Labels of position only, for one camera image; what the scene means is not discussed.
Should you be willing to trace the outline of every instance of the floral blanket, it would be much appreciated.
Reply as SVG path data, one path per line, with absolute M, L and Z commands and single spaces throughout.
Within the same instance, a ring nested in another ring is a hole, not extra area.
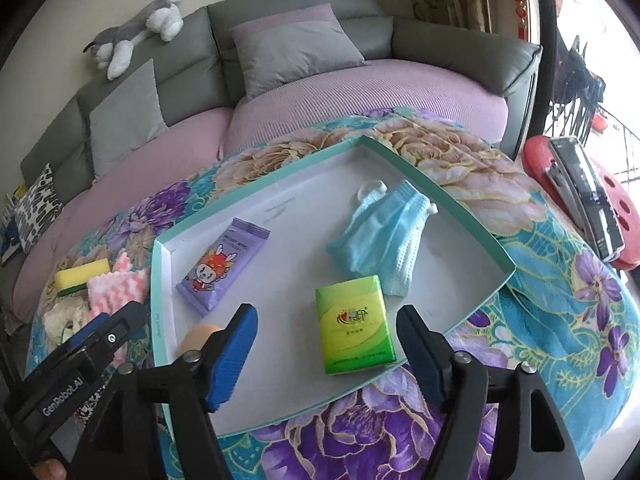
M 536 182 L 501 152 L 426 110 L 374 110 L 245 150 L 119 213 L 55 270 L 104 256 L 113 260 L 121 248 L 137 269 L 149 266 L 155 237 L 210 201 L 363 134 L 399 153 L 465 205 L 515 261 L 508 284 L 447 338 L 485 364 L 535 365 L 584 457 L 615 420 L 636 380 L 636 306 Z M 51 279 L 33 325 L 29 370 L 51 350 L 42 315 L 54 298 Z M 146 330 L 128 345 L 128 357 L 140 364 L 148 352 Z M 486 477 L 496 418 L 496 407 L 488 406 L 475 479 Z M 405 365 L 324 408 L 220 444 L 236 479 L 418 479 L 442 421 Z M 175 446 L 160 428 L 168 475 L 182 478 Z

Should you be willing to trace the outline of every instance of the purple packet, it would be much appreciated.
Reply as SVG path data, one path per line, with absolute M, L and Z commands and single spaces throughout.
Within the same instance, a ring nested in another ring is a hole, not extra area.
M 269 234 L 267 229 L 234 218 L 175 288 L 206 316 L 268 240 Z

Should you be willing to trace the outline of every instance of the patterned pillow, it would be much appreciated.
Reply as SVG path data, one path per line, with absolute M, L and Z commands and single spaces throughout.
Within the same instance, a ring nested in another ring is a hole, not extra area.
M 15 207 L 15 221 L 18 224 L 20 244 L 25 254 L 29 254 L 38 238 L 62 211 L 62 202 L 53 189 L 51 167 L 47 164 L 36 182 Z

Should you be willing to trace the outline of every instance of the red stool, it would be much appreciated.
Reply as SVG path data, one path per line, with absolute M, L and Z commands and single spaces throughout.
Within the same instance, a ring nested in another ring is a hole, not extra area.
M 549 150 L 549 139 L 545 136 L 531 137 L 524 143 L 522 150 L 522 167 L 524 171 L 549 193 L 549 196 L 562 210 L 569 215 L 569 211 L 558 195 L 556 188 L 546 176 L 546 168 L 551 165 L 553 156 Z M 625 240 L 625 248 L 620 257 L 611 265 L 619 270 L 633 270 L 640 266 L 640 216 L 629 195 L 622 189 L 622 185 L 609 171 L 591 159 L 591 163 L 600 174 L 604 187 L 609 195 L 618 223 Z

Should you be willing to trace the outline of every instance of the face mask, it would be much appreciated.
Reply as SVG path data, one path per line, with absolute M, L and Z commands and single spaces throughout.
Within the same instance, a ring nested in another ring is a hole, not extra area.
M 406 296 L 424 223 L 437 211 L 407 180 L 388 193 L 373 189 L 326 252 L 351 279 L 377 274 L 384 294 Z

